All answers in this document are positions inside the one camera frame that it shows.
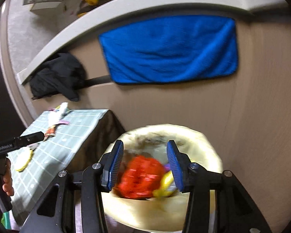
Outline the person's left hand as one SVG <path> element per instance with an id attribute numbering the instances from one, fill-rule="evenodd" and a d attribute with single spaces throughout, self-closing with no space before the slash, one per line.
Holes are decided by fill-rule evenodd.
<path id="1" fill-rule="evenodd" d="M 8 158 L 6 158 L 6 171 L 3 175 L 2 189 L 9 197 L 12 197 L 15 193 L 12 186 L 11 162 Z"/>

